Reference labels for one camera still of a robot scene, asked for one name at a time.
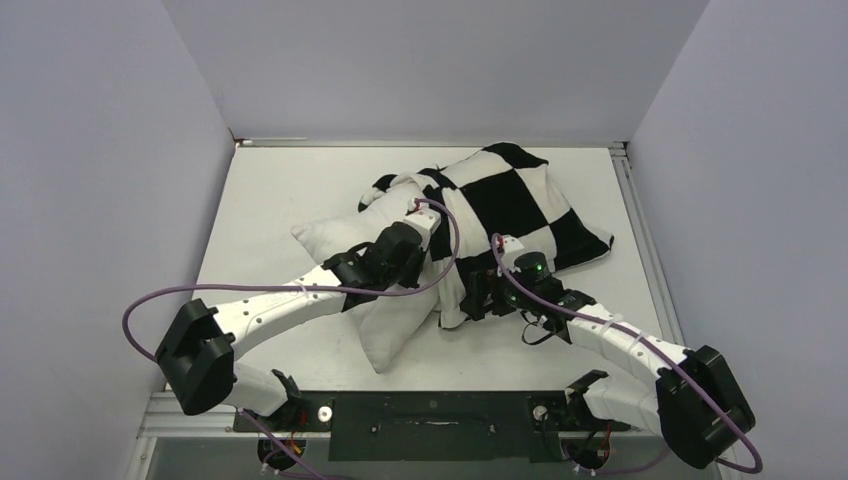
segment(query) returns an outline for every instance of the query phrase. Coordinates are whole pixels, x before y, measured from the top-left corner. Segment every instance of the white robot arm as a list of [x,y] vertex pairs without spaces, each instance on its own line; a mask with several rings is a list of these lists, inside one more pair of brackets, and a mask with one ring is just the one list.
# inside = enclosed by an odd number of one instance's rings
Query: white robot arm
[[[308,320],[374,300],[376,296],[370,292],[394,284],[417,287],[430,237],[440,221],[441,215],[433,210],[410,204],[403,221],[384,229],[373,244],[334,255],[286,284],[291,291],[263,293],[213,307],[199,299],[183,305],[155,355],[183,411],[196,415],[223,404],[262,416],[273,414],[290,396],[298,395],[294,380],[238,360],[262,342]],[[321,291],[311,289],[319,285]],[[324,287],[339,287],[340,291],[325,291]]]
[[[748,402],[717,351],[708,346],[690,350],[623,322],[592,297],[564,289],[548,270],[545,256],[527,251],[513,237],[503,237],[501,249],[501,265],[523,288],[500,277],[494,291],[486,292],[495,313],[530,312],[550,335],[601,355],[641,383],[616,380],[597,370],[584,375],[566,389],[568,412],[578,423],[590,430],[609,421],[627,423],[662,436],[690,465],[703,468],[712,462],[736,441],[736,435],[669,369],[670,361],[697,380],[740,430],[753,428]],[[591,320],[565,315],[538,299]]]

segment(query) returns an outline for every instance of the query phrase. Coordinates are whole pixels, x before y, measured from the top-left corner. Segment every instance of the white table surface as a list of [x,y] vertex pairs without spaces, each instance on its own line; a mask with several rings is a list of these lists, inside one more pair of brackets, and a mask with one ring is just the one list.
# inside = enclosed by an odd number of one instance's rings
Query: white table surface
[[[200,270],[200,283],[282,284],[314,266],[289,234],[293,225],[356,212],[360,195],[381,175],[454,163],[474,148],[240,148]],[[609,152],[603,148],[532,148],[587,224],[612,232],[612,253],[560,273],[568,288],[660,336],[656,310]],[[243,298],[200,292],[207,305]],[[309,390],[558,390],[589,370],[632,379],[601,357],[558,339],[521,343],[513,314],[442,331],[431,314],[378,375],[344,314],[315,319],[253,349],[242,362],[293,375]]]

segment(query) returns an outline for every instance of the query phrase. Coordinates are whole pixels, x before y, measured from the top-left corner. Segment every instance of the white wall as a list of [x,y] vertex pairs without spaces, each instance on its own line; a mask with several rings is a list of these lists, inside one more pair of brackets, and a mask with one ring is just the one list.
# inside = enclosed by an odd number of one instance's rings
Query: white wall
[[686,340],[767,478],[845,478],[848,3],[712,0],[629,147]]
[[707,0],[163,0],[237,136],[629,139]]
[[[158,0],[21,0],[0,145],[0,476],[122,478],[157,375],[120,316],[194,280],[229,132]],[[177,303],[138,315],[150,348]]]

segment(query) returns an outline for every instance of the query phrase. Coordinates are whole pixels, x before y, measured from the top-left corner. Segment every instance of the checkered pillow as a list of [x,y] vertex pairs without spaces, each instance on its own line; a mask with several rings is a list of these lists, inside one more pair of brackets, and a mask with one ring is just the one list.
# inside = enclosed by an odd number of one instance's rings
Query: checkered pillow
[[[586,227],[548,176],[547,160],[511,143],[488,146],[446,168],[385,175],[363,195],[359,210],[390,188],[416,183],[427,198],[444,203],[459,222],[461,243],[456,268],[439,284],[439,326],[466,320],[460,302],[471,274],[496,268],[489,248],[493,233],[512,235],[545,254],[551,270],[562,270],[606,255],[613,237]],[[447,218],[430,243],[435,271],[447,264],[453,240]]]

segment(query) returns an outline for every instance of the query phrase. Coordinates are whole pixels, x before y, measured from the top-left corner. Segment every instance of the screw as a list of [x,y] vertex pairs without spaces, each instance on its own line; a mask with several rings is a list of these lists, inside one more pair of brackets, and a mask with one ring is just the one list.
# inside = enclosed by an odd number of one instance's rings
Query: screw
[[541,422],[547,417],[548,407],[544,405],[538,405],[536,408],[533,409],[533,418],[535,418],[537,421]]
[[327,423],[333,418],[333,409],[327,406],[318,409],[318,420]]

